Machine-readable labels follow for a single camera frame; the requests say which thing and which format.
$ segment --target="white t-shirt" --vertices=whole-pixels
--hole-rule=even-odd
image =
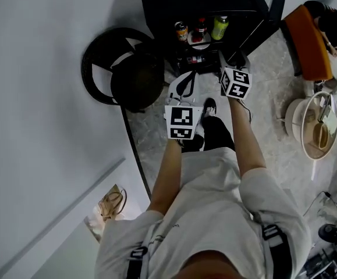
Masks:
[[[181,190],[165,216],[147,211],[107,221],[95,277],[125,278],[131,251],[144,244],[141,278],[171,278],[207,250],[223,253],[245,278],[266,278],[261,226],[250,213],[288,236],[294,278],[308,257],[310,232],[267,169],[250,170],[241,182],[231,149],[184,153]]]

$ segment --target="soda can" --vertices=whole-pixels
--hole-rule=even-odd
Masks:
[[[187,41],[187,25],[184,22],[177,22],[175,24],[176,35],[179,41]]]

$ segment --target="green bottle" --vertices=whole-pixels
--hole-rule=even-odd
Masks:
[[[229,20],[227,16],[217,16],[214,19],[214,29],[211,32],[211,37],[214,40],[220,40],[224,37],[225,30],[229,25]]]

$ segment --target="marble floor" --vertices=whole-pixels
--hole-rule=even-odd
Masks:
[[[322,191],[332,193],[337,201],[337,140],[331,153],[315,164],[303,153],[300,144],[287,135],[284,123],[288,105],[304,98],[304,80],[294,77],[292,61],[286,41],[277,31],[249,55],[253,86],[246,106],[253,113],[251,126],[263,151],[268,168],[281,184],[290,189],[301,212],[305,212]],[[166,81],[174,78],[169,69]],[[220,96],[220,84],[213,74],[200,75],[201,99],[213,97],[218,105],[218,116],[232,132],[228,100]],[[145,113],[128,113],[128,120],[148,185],[152,190],[167,141],[163,119],[167,87]],[[317,235],[325,223],[337,224],[337,208],[324,194],[314,202],[306,214],[311,227],[313,252],[325,246]]]

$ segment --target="orange chair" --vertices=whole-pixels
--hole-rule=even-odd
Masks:
[[[304,5],[300,5],[285,22],[296,48],[303,77],[307,81],[332,79],[329,57],[322,35]]]

